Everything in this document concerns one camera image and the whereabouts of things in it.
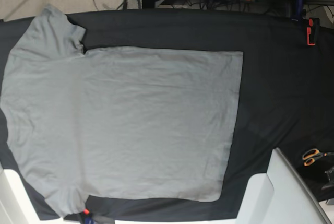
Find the grey T-shirt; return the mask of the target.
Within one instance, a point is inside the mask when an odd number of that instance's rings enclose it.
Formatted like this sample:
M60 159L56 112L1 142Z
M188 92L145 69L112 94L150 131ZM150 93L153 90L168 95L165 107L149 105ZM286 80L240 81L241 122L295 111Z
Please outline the grey T-shirt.
M46 6L11 49L1 110L25 179L61 217L89 196L220 198L243 53L110 47Z

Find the red black clamp right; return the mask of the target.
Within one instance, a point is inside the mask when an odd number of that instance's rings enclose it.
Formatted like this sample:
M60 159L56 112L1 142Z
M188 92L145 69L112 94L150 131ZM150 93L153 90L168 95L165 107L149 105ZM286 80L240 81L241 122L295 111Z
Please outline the red black clamp right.
M319 18L310 18L306 28L306 40L308 46L315 46L320 28Z

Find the black table cloth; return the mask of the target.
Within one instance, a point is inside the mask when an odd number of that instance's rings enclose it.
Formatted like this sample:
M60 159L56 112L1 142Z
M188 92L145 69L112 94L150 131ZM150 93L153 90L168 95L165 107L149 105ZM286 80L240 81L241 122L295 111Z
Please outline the black table cloth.
M320 28L315 46L288 18L228 11L142 9L69 15L84 27L87 50L107 46L244 53L238 115L222 195L212 203L177 199L127 201L91 197L87 207L116 220L207 221L237 216L248 179L265 172L278 147L318 201L333 158L304 167L311 148L333 150L333 30Z

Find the black device right edge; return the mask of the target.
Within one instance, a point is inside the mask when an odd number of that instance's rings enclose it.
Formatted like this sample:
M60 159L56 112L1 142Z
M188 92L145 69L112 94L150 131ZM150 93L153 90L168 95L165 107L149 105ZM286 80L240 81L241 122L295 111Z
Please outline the black device right edge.
M331 167L330 169L325 171L328 182L321 188L322 190L333 188L333 182L334 182L333 171L334 171L334 167Z

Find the red blue clamp front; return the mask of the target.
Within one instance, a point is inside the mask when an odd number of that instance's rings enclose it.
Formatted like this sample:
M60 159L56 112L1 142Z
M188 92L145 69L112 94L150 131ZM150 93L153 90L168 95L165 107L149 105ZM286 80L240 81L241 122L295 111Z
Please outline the red blue clamp front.
M77 218L81 224L115 224L115 220L112 218L92 214L87 209L81 213L78 213Z

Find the orange handled scissors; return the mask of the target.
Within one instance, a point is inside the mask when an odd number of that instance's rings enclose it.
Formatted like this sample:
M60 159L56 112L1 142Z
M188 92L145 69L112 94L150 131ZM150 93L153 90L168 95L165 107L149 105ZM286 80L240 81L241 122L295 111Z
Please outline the orange handled scissors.
M321 152L317 148L310 149L302 155L303 166L308 167L314 164L317 160L327 156L333 156L333 151Z

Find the white table frame right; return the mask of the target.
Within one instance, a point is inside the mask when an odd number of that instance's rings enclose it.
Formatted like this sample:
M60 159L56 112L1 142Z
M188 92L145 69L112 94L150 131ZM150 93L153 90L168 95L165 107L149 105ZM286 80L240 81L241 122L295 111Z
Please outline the white table frame right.
M248 180L236 223L331 223L279 148L268 169Z

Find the white table frame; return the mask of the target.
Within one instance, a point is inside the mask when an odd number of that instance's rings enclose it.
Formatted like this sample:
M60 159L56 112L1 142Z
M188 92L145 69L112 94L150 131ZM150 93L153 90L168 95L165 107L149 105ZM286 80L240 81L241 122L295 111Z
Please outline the white table frame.
M236 223L331 223L279 148L268 169L248 180Z
M40 223L18 173L2 167L1 223Z

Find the white table frame left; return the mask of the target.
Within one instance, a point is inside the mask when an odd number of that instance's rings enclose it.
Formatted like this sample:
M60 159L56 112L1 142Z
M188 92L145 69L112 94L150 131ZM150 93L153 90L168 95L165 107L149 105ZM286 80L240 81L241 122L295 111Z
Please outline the white table frame left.
M18 173L2 167L1 223L40 223Z

